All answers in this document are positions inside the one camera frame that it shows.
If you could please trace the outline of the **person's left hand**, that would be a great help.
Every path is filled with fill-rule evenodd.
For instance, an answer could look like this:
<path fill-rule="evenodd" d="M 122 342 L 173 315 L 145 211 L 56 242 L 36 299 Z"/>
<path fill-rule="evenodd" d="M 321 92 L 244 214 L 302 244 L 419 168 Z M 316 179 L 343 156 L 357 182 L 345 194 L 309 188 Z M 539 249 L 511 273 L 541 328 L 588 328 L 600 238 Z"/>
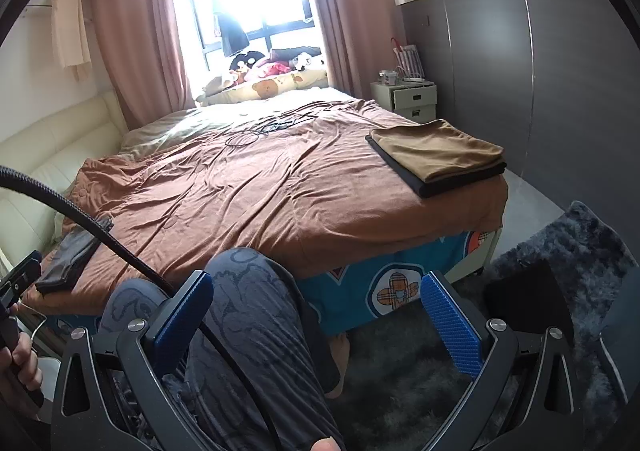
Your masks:
<path fill-rule="evenodd" d="M 42 371 L 28 333 L 18 333 L 15 348 L 1 349 L 1 402 L 12 412 L 38 421 L 38 408 L 28 391 L 40 390 Z"/>

